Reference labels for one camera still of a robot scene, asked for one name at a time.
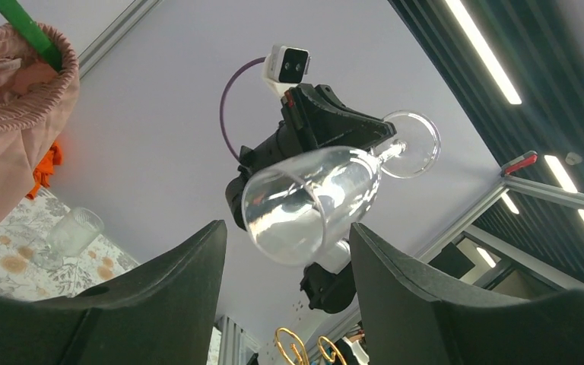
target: white camera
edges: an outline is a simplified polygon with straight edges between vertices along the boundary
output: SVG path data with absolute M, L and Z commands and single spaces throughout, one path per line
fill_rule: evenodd
M 265 65 L 268 79 L 281 84 L 299 84 L 308 73 L 309 52 L 275 44 Z

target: glass stem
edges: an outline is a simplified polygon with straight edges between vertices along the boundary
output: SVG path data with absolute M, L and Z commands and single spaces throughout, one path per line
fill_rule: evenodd
M 388 150 L 383 151 L 377 157 L 379 159 L 379 164 L 384 164 L 386 161 L 392 159 L 393 157 L 397 157 L 402 152 L 406 151 L 406 143 L 403 141 L 396 141 L 395 143 L 391 144 Z

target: red clip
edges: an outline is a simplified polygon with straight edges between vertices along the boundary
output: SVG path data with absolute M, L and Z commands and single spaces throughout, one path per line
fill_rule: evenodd
M 535 163 L 537 159 L 538 154 L 536 151 L 529 151 L 526 154 L 523 154 L 522 156 L 517 157 L 508 163 L 505 163 L 503 165 L 503 175 L 509 175 L 522 169 L 523 167 L 527 167 Z
M 292 97 L 290 91 L 288 90 L 284 92 L 283 95 L 285 95 L 285 99 L 287 99 L 287 106 L 289 106 L 290 108 L 294 106 L 294 98 Z

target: black mount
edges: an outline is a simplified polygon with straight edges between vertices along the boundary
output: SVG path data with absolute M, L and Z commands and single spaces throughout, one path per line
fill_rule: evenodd
M 338 274 L 326 271 L 317 263 L 311 264 L 303 270 L 301 290 L 308 296 L 310 309 L 328 314 L 341 312 L 351 305 L 357 292 L 352 264 L 349 262 Z
M 298 84 L 281 98 L 283 120 L 268 139 L 254 149 L 240 149 L 240 175 L 225 189 L 234 222 L 245 230 L 240 209 L 249 178 L 266 167 L 323 147 L 351 146 L 368 151 L 395 134 L 381 119 L 347 108 L 328 85 Z

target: metal bar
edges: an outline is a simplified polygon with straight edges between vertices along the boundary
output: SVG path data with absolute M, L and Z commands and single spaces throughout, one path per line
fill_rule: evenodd
M 162 0 L 135 0 L 79 55 L 80 78 L 86 74 Z
M 514 270 L 512 261 L 507 258 L 500 258 L 495 267 L 485 272 L 474 282 L 474 286 L 481 287 L 485 290 L 494 289 L 502 280 L 504 280 Z
M 218 323 L 223 336 L 221 337 L 221 349 L 218 353 L 218 365 L 240 365 L 240 333 L 238 328 L 231 318 L 223 316 Z
M 456 236 L 451 243 L 453 243 L 454 245 L 458 245 L 460 244 L 460 242 L 465 240 L 465 235 L 463 233 L 460 233 L 458 236 Z
M 477 220 L 489 207 L 500 199 L 500 196 L 507 191 L 504 181 L 498 183 L 485 194 L 476 204 L 469 208 L 455 223 L 442 232 L 433 244 L 425 247 L 415 256 L 422 262 L 429 262 L 442 250 L 447 243 L 453 241 L 466 227 Z
M 566 192 L 556 186 L 514 176 L 505 176 L 503 180 L 505 185 L 514 192 L 520 192 L 570 208 L 584 209 L 584 194 L 581 192 Z
M 479 246 L 489 249 L 493 253 L 498 253 L 500 258 L 509 258 L 515 264 L 524 267 L 530 273 L 535 273 L 539 278 L 553 283 L 556 287 L 563 289 L 584 288 L 584 283 L 569 276 L 568 274 L 549 266 L 541 260 L 517 249 L 511 243 L 505 242 L 494 235 L 483 231 L 476 226 L 469 226 L 465 229 L 465 236 Z

